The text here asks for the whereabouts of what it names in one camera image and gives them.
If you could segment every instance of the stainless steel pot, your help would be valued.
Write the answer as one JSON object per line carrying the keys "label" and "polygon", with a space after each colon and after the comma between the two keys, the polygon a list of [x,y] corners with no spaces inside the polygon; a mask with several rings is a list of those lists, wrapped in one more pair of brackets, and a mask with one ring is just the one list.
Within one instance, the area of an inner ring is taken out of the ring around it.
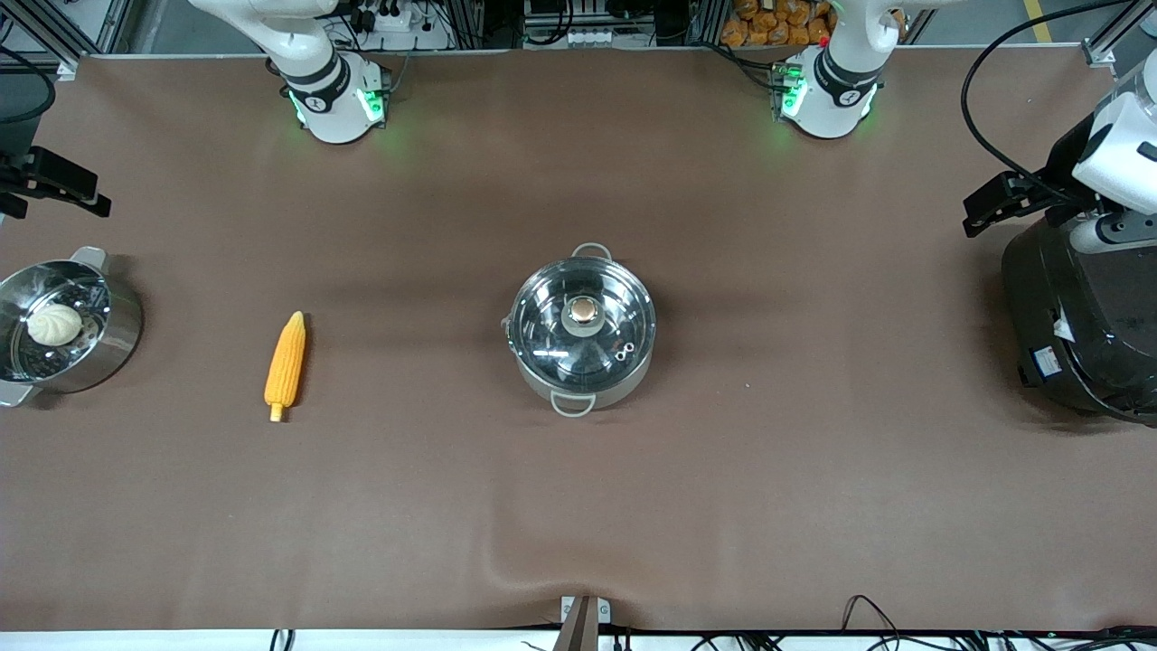
{"label": "stainless steel pot", "polygon": [[[602,256],[580,254],[590,249]],[[503,327],[526,384],[561,416],[577,419],[642,382],[655,305],[639,278],[589,242],[531,275]]]}
{"label": "stainless steel pot", "polygon": [[[105,275],[108,253],[94,246],[42,261],[0,282],[0,407],[19,407],[42,391],[74,393],[101,384],[132,355],[141,333],[137,295]],[[28,334],[28,319],[49,304],[81,316],[81,332],[60,347]]]}

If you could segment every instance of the corn cob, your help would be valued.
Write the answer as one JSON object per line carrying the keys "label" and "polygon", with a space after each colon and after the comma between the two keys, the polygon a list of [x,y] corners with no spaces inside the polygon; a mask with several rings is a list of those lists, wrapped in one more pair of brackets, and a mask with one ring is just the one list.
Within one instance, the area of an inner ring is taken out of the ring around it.
{"label": "corn cob", "polygon": [[301,363],[305,357],[305,317],[295,311],[281,331],[278,348],[270,364],[270,378],[265,382],[265,404],[270,406],[270,421],[281,422],[281,410],[293,406],[297,399],[297,380]]}

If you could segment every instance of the yellow tape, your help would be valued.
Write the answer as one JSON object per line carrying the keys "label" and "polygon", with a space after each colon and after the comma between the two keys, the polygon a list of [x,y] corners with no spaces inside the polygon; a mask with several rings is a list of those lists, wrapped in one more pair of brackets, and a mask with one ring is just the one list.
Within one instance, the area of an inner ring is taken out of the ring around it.
{"label": "yellow tape", "polygon": [[[1029,13],[1029,19],[1039,19],[1045,13],[1040,9],[1040,0],[1024,0],[1024,10]],[[1037,43],[1052,43],[1053,35],[1048,32],[1048,24],[1040,23],[1032,25],[1032,34],[1037,37]]]}

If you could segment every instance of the brown table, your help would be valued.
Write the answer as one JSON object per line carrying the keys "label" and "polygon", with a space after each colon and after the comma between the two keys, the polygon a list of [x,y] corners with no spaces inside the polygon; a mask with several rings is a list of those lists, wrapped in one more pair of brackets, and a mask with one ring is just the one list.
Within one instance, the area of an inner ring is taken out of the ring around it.
{"label": "brown table", "polygon": [[[833,628],[856,592],[905,628],[1152,622],[1157,436],[1020,390],[1024,223],[960,228],[1001,169],[959,117],[974,54],[898,53],[834,142],[710,53],[419,58],[342,147],[257,60],[86,61],[38,143],[115,214],[38,202],[0,260],[121,253],[146,333],[105,385],[0,414],[0,626],[502,627],[581,592],[650,628]],[[1030,165],[1110,83],[1075,49],[981,77]],[[588,239],[658,343],[568,421],[498,324]],[[271,426],[295,309],[308,382]]]}

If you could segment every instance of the white label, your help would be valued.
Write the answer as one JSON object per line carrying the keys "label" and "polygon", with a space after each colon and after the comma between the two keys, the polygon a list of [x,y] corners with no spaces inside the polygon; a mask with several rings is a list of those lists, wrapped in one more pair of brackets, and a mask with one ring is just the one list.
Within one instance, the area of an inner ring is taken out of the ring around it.
{"label": "white label", "polygon": [[1063,371],[1060,361],[1056,360],[1056,353],[1053,352],[1053,347],[1045,347],[1032,352],[1032,358],[1037,361],[1037,369],[1040,370],[1040,375],[1045,378],[1056,376]]}

